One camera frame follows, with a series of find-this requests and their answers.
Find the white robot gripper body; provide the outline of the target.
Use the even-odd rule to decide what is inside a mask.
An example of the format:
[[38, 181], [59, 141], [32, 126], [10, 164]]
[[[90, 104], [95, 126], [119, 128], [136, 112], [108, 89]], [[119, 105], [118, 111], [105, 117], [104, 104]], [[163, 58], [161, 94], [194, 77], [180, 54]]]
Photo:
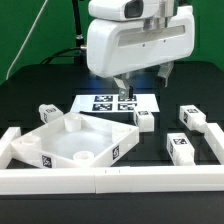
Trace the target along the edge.
[[195, 21], [190, 5], [159, 4], [158, 12], [145, 19], [93, 18], [87, 32], [87, 66], [101, 77], [182, 59], [194, 48]]

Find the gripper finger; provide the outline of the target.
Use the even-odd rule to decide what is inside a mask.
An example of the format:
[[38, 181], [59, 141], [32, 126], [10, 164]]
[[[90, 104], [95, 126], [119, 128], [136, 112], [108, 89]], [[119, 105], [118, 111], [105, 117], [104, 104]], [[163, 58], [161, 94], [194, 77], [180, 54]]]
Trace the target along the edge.
[[125, 74], [121, 74], [114, 77], [114, 81], [119, 88], [119, 96], [121, 98], [129, 97], [129, 85]]
[[160, 69], [157, 75], [158, 85], [160, 88], [164, 88], [168, 85], [169, 76], [173, 70], [174, 62], [167, 62], [160, 65]]

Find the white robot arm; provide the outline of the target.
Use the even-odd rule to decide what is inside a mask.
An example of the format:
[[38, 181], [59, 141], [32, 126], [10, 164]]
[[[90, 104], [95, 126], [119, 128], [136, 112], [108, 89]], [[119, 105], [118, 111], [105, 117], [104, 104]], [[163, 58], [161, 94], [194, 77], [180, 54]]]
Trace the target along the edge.
[[158, 66], [167, 81], [174, 62], [193, 51], [193, 7], [178, 0], [91, 0], [88, 11], [87, 66], [113, 78], [122, 99], [133, 96], [130, 73]]

